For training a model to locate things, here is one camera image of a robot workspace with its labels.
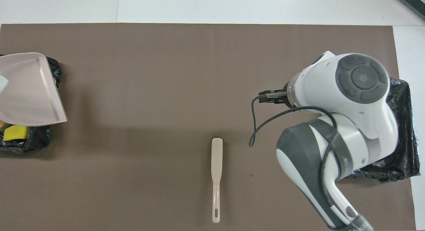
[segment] dustpan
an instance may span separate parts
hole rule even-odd
[[[46,56],[29,52],[0,57],[0,120],[23,126],[67,121]]]

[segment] robotic arm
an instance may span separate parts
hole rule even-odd
[[[336,124],[324,115],[286,128],[276,145],[282,169],[331,230],[373,230],[335,181],[394,151],[398,130],[385,102],[388,91],[388,74],[377,60],[327,51],[284,89],[264,92],[260,99],[286,103],[290,108],[319,107],[331,113]]]

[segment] black plastic bag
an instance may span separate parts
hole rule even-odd
[[[60,65],[55,59],[50,57],[47,58],[47,61],[53,78],[56,78],[56,87],[59,88],[60,77],[62,75]],[[51,134],[52,131],[49,125],[30,127],[28,138],[25,141],[3,141],[3,135],[0,134],[0,151],[13,151],[21,154],[23,152],[41,149],[49,145]]]
[[[416,130],[412,119],[409,84],[390,79],[387,104],[396,118],[399,138],[395,151],[389,156],[353,172],[354,177],[368,177],[381,182],[397,181],[419,174],[419,155]]]

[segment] brown table surface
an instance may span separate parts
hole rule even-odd
[[[314,116],[283,116],[248,148],[251,99],[326,50],[368,54],[398,77],[391,27],[3,24],[0,53],[60,62],[68,122],[52,126],[41,151],[1,154],[0,230],[326,230],[275,155],[281,132]],[[262,122],[286,107],[256,109]],[[224,140],[218,224],[215,136]],[[338,187],[376,230],[415,229],[409,180]]]

